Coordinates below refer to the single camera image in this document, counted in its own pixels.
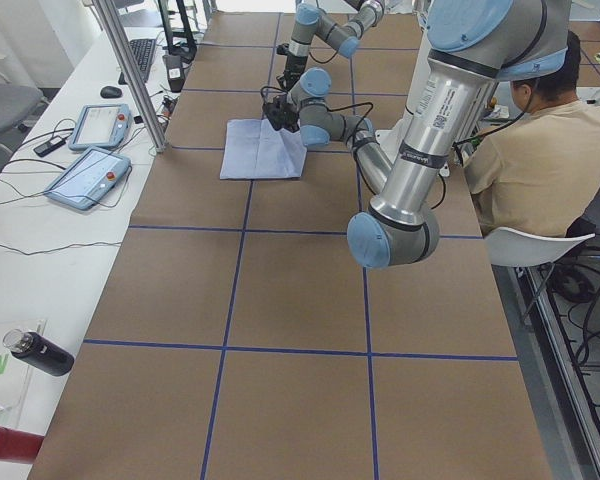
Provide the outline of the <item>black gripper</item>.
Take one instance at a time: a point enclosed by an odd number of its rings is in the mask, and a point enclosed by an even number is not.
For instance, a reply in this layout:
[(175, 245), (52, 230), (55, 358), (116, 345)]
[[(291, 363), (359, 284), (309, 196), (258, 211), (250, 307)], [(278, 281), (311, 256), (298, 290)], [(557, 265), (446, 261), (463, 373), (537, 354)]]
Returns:
[(299, 130), (299, 114), (286, 97), (274, 97), (272, 101), (264, 102), (263, 113), (274, 131), (295, 133)]
[(283, 90), (291, 90), (300, 80), (305, 71), (307, 56), (296, 56), (291, 52), (286, 54), (286, 62), (283, 73), (277, 77), (279, 86)]

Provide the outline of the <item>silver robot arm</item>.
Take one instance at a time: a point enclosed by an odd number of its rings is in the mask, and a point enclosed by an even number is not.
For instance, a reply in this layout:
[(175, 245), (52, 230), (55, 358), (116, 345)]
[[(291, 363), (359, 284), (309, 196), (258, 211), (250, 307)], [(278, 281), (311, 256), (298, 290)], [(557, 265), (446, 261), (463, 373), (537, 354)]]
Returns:
[(313, 5), (296, 8), (281, 76), (282, 92), (263, 107), (275, 129), (298, 132), (306, 146), (344, 143), (373, 195), (347, 227), (356, 261), (366, 268), (419, 262), (436, 248), (438, 222), (427, 196), (445, 165), (479, 92), (494, 81), (557, 71), (564, 63), (571, 5), (567, 1), (432, 1), (424, 32), (428, 78), (397, 153), (381, 148), (371, 123), (328, 107), (329, 74), (307, 66), (314, 39), (351, 57), (364, 33), (384, 16), (381, 1), (357, 1), (338, 24)]
[(357, 13), (343, 25), (318, 6), (305, 2), (297, 5), (290, 40), (278, 45), (276, 50), (278, 55), (286, 57), (284, 71), (277, 77), (283, 91), (289, 91), (304, 73), (314, 37), (325, 42), (336, 54), (350, 59), (364, 33), (375, 27), (385, 14), (384, 1), (347, 1), (347, 4)]

